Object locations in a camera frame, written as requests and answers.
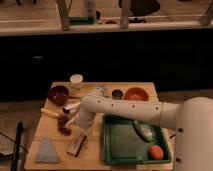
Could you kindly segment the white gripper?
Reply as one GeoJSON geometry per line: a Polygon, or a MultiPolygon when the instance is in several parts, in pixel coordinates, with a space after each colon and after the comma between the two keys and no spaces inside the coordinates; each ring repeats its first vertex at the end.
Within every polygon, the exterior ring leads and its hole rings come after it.
{"type": "Polygon", "coordinates": [[[86,135],[90,134],[90,128],[93,125],[95,119],[94,113],[87,113],[85,111],[79,111],[75,116],[75,123],[84,130],[86,135]]]}

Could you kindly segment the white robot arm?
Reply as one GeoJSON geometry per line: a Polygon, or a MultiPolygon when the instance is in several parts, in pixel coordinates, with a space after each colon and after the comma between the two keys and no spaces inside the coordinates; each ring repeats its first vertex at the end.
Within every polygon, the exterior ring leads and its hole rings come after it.
{"type": "Polygon", "coordinates": [[[85,95],[75,117],[88,129],[97,113],[139,120],[176,132],[173,171],[213,171],[213,99],[195,97],[182,104],[112,100],[85,95]]]}

